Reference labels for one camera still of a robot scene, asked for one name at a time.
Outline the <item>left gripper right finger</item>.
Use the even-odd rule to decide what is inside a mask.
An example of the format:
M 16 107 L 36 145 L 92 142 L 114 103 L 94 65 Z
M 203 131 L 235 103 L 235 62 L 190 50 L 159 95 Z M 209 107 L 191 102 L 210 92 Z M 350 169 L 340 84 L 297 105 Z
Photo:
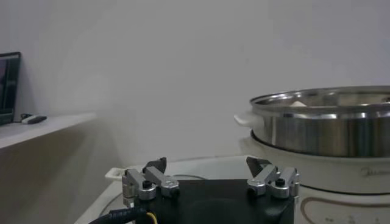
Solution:
M 246 163 L 252 174 L 247 188 L 254 196 L 271 194 L 278 199 L 299 196 L 300 174 L 296 168 L 279 168 L 266 159 L 251 156 L 246 158 Z

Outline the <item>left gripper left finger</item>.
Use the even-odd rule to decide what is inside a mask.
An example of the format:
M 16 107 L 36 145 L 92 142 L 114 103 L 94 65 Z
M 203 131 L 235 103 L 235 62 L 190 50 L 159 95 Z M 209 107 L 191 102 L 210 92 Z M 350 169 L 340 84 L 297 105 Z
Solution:
M 126 169 L 122 175 L 122 199 L 126 207 L 137 198 L 141 201 L 151 201 L 160 191 L 162 197 L 176 199 L 180 195 L 179 182 L 165 175 L 167 160 L 162 157 L 149 161 L 139 172 L 136 169 Z

